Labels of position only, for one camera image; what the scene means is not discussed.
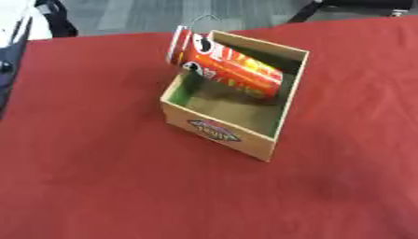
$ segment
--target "can label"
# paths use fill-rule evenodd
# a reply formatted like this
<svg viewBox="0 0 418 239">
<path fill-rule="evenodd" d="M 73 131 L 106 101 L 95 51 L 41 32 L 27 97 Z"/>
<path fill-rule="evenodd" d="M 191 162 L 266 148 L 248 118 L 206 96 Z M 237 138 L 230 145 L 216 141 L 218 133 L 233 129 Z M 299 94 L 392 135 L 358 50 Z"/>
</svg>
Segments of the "can label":
<svg viewBox="0 0 418 239">
<path fill-rule="evenodd" d="M 273 97 L 283 74 L 256 59 L 218 44 L 187 28 L 177 30 L 171 63 L 257 98 Z"/>
</svg>

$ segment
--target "floor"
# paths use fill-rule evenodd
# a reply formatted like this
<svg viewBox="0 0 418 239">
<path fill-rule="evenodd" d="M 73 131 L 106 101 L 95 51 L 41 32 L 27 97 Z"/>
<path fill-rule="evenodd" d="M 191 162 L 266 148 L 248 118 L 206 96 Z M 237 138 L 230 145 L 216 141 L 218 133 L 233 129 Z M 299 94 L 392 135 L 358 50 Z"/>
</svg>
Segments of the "floor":
<svg viewBox="0 0 418 239">
<path fill-rule="evenodd" d="M 62 0 L 71 22 L 81 35 L 107 35 L 138 32 L 170 32 L 178 24 L 190 23 L 196 32 L 212 29 L 230 31 L 268 27 L 287 22 L 311 0 Z M 369 18 L 381 11 L 320 11 L 309 21 Z"/>
</svg>

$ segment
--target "logo on box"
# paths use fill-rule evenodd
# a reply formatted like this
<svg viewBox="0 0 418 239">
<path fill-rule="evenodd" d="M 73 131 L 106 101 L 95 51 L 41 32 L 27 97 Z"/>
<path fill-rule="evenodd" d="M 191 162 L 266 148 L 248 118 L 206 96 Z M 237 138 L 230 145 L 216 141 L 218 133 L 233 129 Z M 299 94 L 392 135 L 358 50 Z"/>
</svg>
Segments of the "logo on box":
<svg viewBox="0 0 418 239">
<path fill-rule="evenodd" d="M 198 131 L 204 133 L 211 139 L 241 142 L 241 139 L 229 132 L 227 129 L 218 125 L 218 123 L 210 120 L 195 120 L 190 119 L 188 123 L 193 125 Z"/>
</svg>

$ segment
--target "red felt surface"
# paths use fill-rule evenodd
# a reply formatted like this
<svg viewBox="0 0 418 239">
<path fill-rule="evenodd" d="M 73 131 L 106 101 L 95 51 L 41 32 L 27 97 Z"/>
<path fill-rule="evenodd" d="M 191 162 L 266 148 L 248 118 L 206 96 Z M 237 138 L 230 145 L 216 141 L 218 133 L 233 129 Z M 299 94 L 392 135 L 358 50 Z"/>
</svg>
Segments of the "red felt surface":
<svg viewBox="0 0 418 239">
<path fill-rule="evenodd" d="M 312 51 L 271 163 L 164 123 L 171 34 L 29 44 L 0 238 L 418 238 L 418 18 L 240 34 Z"/>
</svg>

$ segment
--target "open box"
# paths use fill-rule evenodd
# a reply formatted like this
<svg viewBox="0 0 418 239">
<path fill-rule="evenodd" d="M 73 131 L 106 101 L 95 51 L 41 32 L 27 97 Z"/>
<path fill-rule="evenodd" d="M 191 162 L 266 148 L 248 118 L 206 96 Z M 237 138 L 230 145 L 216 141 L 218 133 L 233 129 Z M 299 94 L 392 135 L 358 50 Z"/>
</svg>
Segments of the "open box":
<svg viewBox="0 0 418 239">
<path fill-rule="evenodd" d="M 219 31 L 209 37 L 281 69 L 282 88 L 274 99 L 259 100 L 183 71 L 160 98 L 167 122 L 268 162 L 309 51 Z"/>
</svg>

